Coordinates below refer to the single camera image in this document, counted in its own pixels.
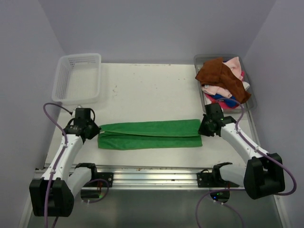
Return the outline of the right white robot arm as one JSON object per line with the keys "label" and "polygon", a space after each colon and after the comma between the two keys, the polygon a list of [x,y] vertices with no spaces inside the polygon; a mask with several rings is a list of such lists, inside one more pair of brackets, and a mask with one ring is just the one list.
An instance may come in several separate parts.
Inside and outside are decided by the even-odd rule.
{"label": "right white robot arm", "polygon": [[285,190],[282,158],[268,153],[251,140],[232,116],[225,116],[218,103],[205,106],[199,127],[203,136],[217,135],[228,142],[246,163],[238,167],[230,162],[213,166],[211,180],[216,186],[232,182],[243,187],[254,200]]}

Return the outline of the green towel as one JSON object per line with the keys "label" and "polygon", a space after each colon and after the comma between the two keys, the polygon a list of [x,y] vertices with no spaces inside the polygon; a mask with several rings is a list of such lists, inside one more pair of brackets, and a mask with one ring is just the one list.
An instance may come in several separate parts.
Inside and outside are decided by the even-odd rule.
{"label": "green towel", "polygon": [[202,146],[199,119],[111,123],[101,126],[99,149],[141,150]]}

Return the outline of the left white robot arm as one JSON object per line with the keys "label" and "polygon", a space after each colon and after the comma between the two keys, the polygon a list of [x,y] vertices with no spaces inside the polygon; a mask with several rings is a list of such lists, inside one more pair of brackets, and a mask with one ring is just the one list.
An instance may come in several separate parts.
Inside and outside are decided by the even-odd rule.
{"label": "left white robot arm", "polygon": [[70,173],[76,155],[85,141],[96,137],[101,129],[91,108],[77,107],[75,116],[62,129],[59,149],[41,178],[29,185],[33,213],[37,217],[68,217],[81,188],[98,183],[96,165],[80,163]]}

